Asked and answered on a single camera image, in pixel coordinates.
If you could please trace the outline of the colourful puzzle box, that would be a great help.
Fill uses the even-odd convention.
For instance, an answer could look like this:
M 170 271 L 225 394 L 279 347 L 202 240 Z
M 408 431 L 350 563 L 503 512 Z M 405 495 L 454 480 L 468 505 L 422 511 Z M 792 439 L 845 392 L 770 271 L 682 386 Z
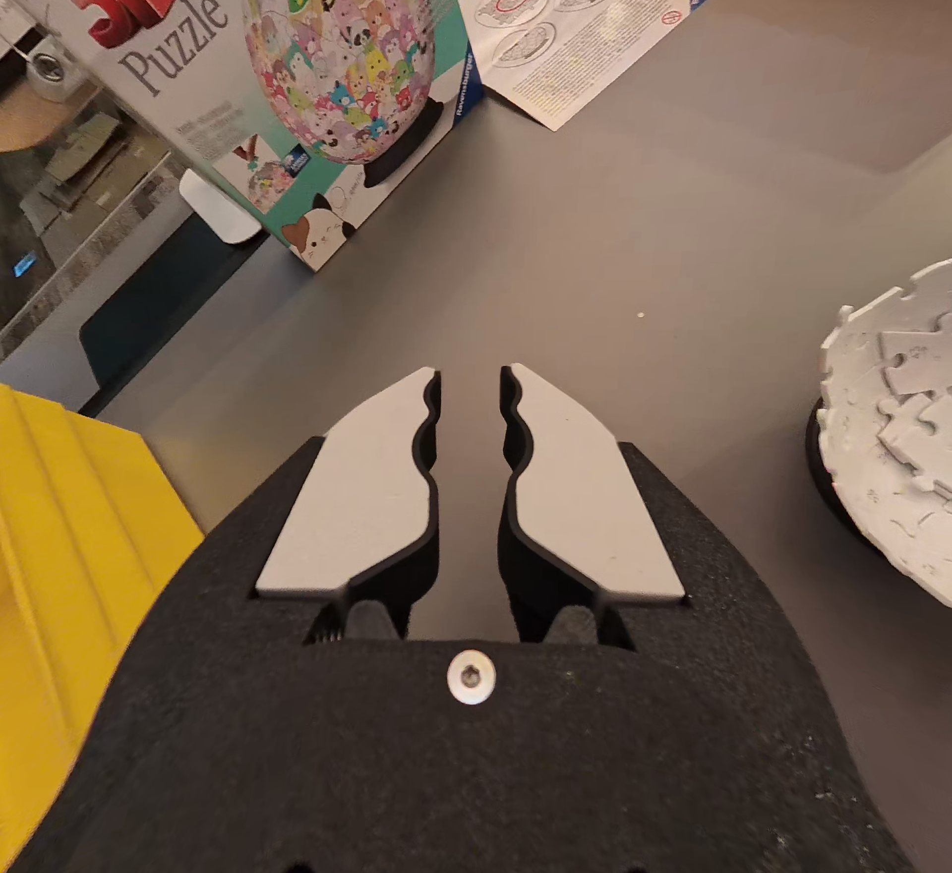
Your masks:
M 482 98 L 458 0 L 12 0 L 312 272 Z

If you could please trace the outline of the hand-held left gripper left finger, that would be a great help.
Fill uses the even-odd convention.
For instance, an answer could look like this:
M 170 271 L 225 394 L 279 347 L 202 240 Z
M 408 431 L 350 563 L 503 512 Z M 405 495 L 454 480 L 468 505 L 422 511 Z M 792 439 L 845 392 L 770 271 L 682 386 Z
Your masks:
M 260 597 L 335 599 L 436 543 L 441 374 L 421 367 L 340 418 L 255 583 Z

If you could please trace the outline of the white instruction leaflet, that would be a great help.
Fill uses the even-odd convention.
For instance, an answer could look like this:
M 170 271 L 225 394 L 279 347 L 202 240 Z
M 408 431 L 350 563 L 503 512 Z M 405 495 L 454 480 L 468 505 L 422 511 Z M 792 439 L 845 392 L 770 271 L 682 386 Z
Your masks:
M 460 0 L 482 84 L 561 129 L 708 0 Z

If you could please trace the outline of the yellow plastic bin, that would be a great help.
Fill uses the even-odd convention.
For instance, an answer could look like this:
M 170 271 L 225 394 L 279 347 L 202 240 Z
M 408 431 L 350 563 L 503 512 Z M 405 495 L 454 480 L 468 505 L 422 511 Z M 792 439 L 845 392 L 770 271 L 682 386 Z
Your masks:
M 137 629 L 204 540 L 144 438 L 1 386 L 1 867 L 61 791 Z

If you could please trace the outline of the dark teal panel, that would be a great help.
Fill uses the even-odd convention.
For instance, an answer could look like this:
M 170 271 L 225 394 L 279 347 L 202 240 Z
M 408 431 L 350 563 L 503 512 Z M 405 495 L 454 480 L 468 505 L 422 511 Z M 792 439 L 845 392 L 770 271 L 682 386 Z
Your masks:
M 189 215 L 80 327 L 97 389 L 79 414 L 99 415 L 268 238 L 228 245 Z

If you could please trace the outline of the white loose puzzle piece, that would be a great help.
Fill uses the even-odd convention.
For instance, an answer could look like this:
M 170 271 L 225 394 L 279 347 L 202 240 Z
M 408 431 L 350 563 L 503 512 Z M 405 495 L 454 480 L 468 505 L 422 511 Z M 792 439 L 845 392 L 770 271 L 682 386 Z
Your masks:
M 880 346 L 884 377 L 898 398 L 916 394 L 942 395 L 951 387 L 951 329 L 882 332 Z
M 882 399 L 877 410 L 888 417 L 878 439 L 902 464 L 910 466 L 922 491 L 951 496 L 951 396 L 932 399 L 921 392 L 903 403 Z

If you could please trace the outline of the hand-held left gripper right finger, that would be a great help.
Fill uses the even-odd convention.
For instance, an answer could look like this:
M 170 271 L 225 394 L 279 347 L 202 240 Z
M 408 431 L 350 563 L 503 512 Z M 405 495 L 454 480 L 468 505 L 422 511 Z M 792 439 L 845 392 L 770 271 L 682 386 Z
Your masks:
M 507 582 L 536 605 L 675 605 L 686 591 L 613 433 L 524 364 L 501 369 Z

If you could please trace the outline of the white half puzzle ball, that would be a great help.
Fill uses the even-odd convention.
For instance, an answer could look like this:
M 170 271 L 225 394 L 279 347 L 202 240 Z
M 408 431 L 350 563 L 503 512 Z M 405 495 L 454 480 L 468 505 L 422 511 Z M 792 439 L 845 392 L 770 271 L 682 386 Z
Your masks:
M 951 605 L 951 496 L 922 491 L 910 466 L 880 443 L 892 394 L 882 332 L 951 329 L 951 262 L 912 275 L 862 308 L 843 307 L 821 347 L 820 399 L 805 434 L 808 469 L 827 505 L 854 534 L 934 599 Z

